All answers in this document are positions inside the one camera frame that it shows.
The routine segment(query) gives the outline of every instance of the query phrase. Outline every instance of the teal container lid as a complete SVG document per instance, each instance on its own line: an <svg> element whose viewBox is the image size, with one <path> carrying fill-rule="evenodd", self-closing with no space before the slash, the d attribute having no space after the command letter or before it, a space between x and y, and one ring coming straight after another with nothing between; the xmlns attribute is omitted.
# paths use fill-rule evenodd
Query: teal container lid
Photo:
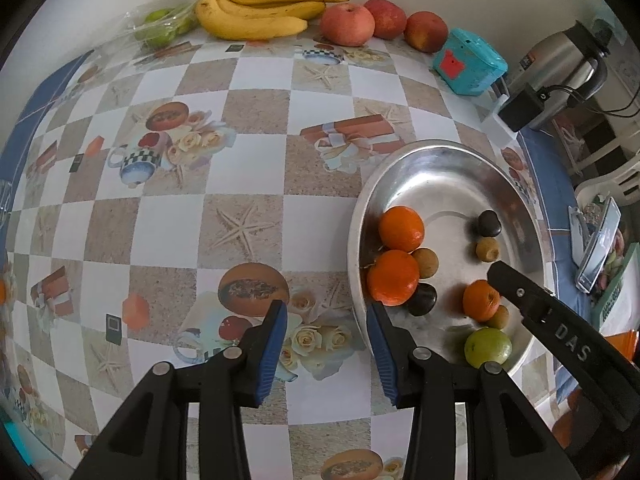
<svg viewBox="0 0 640 480"><path fill-rule="evenodd" d="M487 63L487 65L495 68L496 70L502 70L502 72L507 71L507 62L490 44L477 34L461 28L452 29L450 34L455 36L460 43L466 44L466 47L473 51L473 53L478 56L478 59L481 59L483 62Z"/></svg>

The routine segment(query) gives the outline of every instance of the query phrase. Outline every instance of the checkered tablecloth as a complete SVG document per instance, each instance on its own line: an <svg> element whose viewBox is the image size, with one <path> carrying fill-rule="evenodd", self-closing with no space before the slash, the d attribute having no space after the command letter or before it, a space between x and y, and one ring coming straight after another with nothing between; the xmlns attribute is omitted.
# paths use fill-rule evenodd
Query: checkered tablecloth
<svg viewBox="0 0 640 480"><path fill-rule="evenodd" d="M401 40L373 39L366 48L344 49L339 64L317 64L303 55L314 48L316 33L312 27L297 38L245 43L215 41L196 30L185 40L188 51L176 56L89 56L66 97L37 126L8 228L15 301L3 307L2 353L10 371L4 392L20 401L21 365L35 392L18 402L23 412L33 408L21 416L70 468L81 459L83 436L104 427L155 362L184 365L172 348L175 333L196 298L216 291L234 265L274 267L291 290L310 288L348 324L351 210L382 157L373 153L351 172L328 171L316 147L300 136L302 128L381 114L404 142L454 140L509 170L480 131L492 105L488 93L453 94L431 69L431 57ZM79 84L96 62L97 73ZM160 167L144 184L124 185L118 169L106 163L110 150L172 101L203 112L206 121L233 132L227 134L232 140L179 171ZM97 136L104 139L99 152L70 173L74 157ZM33 171L54 142L53 166ZM517 142L511 149L526 160ZM545 245L548 232L528 168L518 172L518 182ZM545 258L550 261L546 245ZM61 266L74 312L57 318L47 333L30 290ZM149 302L150 322L140 330L123 324L121 344L112 344L105 340L105 315L122 317L131 292ZM319 480L322 463L347 449L371 449L385 463L404 460L412 413L393 409L370 354L353 344L337 370L298 367L295 380L274 383L260 410L244 410L254 480ZM554 389L550 363L535 345L514 377L534 404ZM194 418L190 478L197 473L196 427ZM465 440L461 434L460 446Z"/></svg>

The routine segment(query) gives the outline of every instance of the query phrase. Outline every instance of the red apple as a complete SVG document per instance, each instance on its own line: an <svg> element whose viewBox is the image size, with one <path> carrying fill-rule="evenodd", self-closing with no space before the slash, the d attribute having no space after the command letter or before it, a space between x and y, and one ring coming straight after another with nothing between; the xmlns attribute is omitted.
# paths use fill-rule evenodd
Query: red apple
<svg viewBox="0 0 640 480"><path fill-rule="evenodd" d="M371 39L376 22L363 6L337 4L328 7L320 19L320 32L342 46L361 46Z"/></svg>
<svg viewBox="0 0 640 480"><path fill-rule="evenodd" d="M404 40L413 48L433 54L439 51L447 41L449 28L440 16L421 10L414 12L406 20Z"/></svg>
<svg viewBox="0 0 640 480"><path fill-rule="evenodd" d="M389 0L369 0L364 4L376 22L373 35L383 40L392 40L402 34L406 27L404 10Z"/></svg>

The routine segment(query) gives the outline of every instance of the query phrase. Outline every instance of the white plastic chair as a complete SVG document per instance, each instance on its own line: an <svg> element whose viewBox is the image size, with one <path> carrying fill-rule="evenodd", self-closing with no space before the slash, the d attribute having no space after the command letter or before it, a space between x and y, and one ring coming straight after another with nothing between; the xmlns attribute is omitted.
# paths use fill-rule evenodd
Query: white plastic chair
<svg viewBox="0 0 640 480"><path fill-rule="evenodd" d="M630 192L634 186L639 186L639 189ZM640 200L640 151L617 170L581 183L575 189L575 198L580 209L597 194L611 195L618 206L630 205Z"/></svg>

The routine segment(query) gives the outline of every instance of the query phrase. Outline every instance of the bunch of bananas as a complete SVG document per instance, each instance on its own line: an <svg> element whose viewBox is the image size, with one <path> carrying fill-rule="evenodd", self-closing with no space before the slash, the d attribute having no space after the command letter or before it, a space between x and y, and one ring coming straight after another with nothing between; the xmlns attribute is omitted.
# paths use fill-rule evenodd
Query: bunch of bananas
<svg viewBox="0 0 640 480"><path fill-rule="evenodd" d="M202 27L222 40L268 40L306 29L326 2L347 0L200 0L195 7Z"/></svg>

